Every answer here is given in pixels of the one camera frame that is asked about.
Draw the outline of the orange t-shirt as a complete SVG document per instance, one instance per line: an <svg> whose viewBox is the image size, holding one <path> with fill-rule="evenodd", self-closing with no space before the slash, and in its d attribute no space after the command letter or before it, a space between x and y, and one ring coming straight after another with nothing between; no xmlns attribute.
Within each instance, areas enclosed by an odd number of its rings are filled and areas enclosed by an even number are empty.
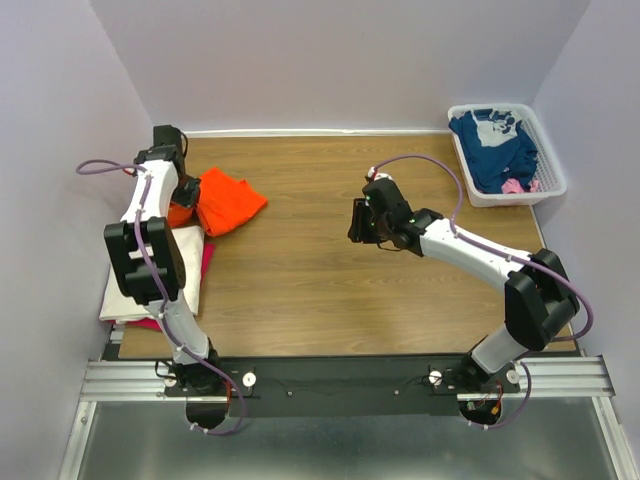
<svg viewBox="0 0 640 480"><path fill-rule="evenodd" d="M188 179L178 199L171 200L167 219L171 228L197 220L206 235L220 237L252 220L267 205L267 198L246 180L236 180L211 168Z"/></svg>

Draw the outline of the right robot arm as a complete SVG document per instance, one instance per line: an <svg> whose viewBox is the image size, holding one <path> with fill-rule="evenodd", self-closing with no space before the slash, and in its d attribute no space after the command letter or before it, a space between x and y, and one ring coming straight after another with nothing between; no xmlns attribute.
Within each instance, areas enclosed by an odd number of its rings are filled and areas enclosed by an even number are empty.
<svg viewBox="0 0 640 480"><path fill-rule="evenodd" d="M347 236L443 261L501 291L504 321L467 352L446 380L474 392L528 352L544 350L580 310L559 257L541 249L515 250L474 235L444 217L411 209L389 177L368 182L353 201Z"/></svg>

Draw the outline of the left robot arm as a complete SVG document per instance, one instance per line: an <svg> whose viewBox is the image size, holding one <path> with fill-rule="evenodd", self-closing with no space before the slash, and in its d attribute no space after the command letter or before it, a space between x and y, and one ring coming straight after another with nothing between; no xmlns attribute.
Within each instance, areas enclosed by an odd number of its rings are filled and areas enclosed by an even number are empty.
<svg viewBox="0 0 640 480"><path fill-rule="evenodd" d="M137 183L130 205L104 240L120 292L142 306L160 325L171 350L176 386L209 396L223 386L212 367L219 357L196 324L184 294L184 259L169 225L169 207L193 207L200 181L186 173L188 140L172 125L153 128L153 144L129 166Z"/></svg>

